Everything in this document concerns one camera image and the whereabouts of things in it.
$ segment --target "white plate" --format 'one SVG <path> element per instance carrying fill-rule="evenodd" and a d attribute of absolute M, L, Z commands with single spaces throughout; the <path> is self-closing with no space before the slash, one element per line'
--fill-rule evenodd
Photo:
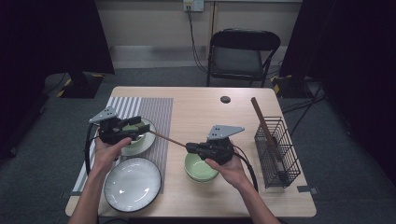
<path fill-rule="evenodd" d="M 149 121 L 148 119 L 142 119 L 142 122 L 144 122 L 145 124 L 149 124 L 149 129 L 151 131 L 157 132 L 154 124 L 152 124 L 151 121 Z M 143 137 L 141 137 L 139 140 L 133 141 L 131 143 L 131 145 L 123 147 L 121 155 L 122 156 L 134 156 L 134 155 L 140 154 L 140 153 L 146 151 L 147 149 L 149 149 L 149 147 L 151 147 L 151 145 L 154 143 L 154 141 L 155 141 L 154 134 L 144 133 Z"/>
<path fill-rule="evenodd" d="M 148 206 L 161 188 L 158 167 L 149 160 L 132 158 L 114 167 L 105 182 L 107 202 L 121 212 L 134 212 Z"/>

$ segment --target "wire basket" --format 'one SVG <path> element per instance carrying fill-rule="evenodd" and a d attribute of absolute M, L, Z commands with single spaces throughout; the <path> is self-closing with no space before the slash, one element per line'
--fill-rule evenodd
<path fill-rule="evenodd" d="M 254 140 L 260 157 L 264 184 L 266 188 L 283 187 L 285 189 L 301 173 L 297 157 L 282 118 L 264 117 L 264 120 L 276 142 L 276 150 L 270 151 L 264 130 L 259 125 Z"/>

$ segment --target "striped placemat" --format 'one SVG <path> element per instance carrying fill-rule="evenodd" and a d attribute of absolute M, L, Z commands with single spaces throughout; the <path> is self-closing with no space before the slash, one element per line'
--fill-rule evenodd
<path fill-rule="evenodd" d="M 157 133 L 169 136 L 170 123 L 172 117 L 172 98 L 145 98 L 145 97 L 110 97 L 107 106 L 112 106 L 116 109 L 120 119 L 128 119 L 135 116 L 141 116 L 143 119 L 148 119 L 154 124 Z M 94 142 L 90 147 L 91 166 L 94 163 Z M 168 151 L 168 142 L 160 137 L 156 137 L 153 145 L 143 153 L 132 157 L 121 156 L 119 160 L 114 162 L 117 166 L 120 162 L 126 161 L 134 157 L 140 157 L 154 162 L 160 170 L 162 177 L 162 187 L 160 193 L 163 193 L 163 183 L 165 180 L 166 170 L 166 155 Z M 87 181 L 87 173 L 85 169 L 85 162 L 82 164 L 78 175 L 78 180 L 71 192 L 71 195 L 79 195 L 84 189 Z"/>

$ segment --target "person's right hand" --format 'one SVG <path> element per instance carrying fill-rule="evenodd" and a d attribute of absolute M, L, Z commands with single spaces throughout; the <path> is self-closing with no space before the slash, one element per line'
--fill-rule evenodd
<path fill-rule="evenodd" d="M 241 159 L 235 155 L 233 155 L 230 161 L 227 161 L 223 165 L 219 165 L 211 159 L 206 159 L 205 162 L 212 169 L 219 171 L 224 179 L 236 189 L 238 189 L 244 182 L 248 181 Z"/>

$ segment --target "chair backrest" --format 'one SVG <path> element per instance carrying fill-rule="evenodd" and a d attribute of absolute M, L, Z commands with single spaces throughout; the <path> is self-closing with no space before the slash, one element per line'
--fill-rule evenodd
<path fill-rule="evenodd" d="M 277 50 L 280 38 L 268 31 L 225 29 L 215 33 L 210 39 L 210 49 Z"/>

